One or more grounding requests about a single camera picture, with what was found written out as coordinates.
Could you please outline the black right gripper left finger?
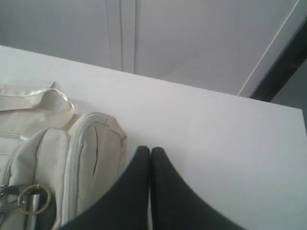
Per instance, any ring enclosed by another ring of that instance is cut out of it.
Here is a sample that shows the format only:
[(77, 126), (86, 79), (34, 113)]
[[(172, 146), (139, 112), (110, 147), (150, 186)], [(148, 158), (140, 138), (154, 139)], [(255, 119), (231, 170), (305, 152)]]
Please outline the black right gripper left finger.
[(124, 173), (93, 206), (62, 230), (146, 230), (150, 150), (139, 146)]

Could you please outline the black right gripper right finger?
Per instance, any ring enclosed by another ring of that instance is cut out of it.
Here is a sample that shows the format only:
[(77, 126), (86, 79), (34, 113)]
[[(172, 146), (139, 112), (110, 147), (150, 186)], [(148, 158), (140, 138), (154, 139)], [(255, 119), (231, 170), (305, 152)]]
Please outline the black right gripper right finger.
[(161, 147), (155, 147), (151, 152), (150, 190), (155, 230), (241, 229), (189, 187)]

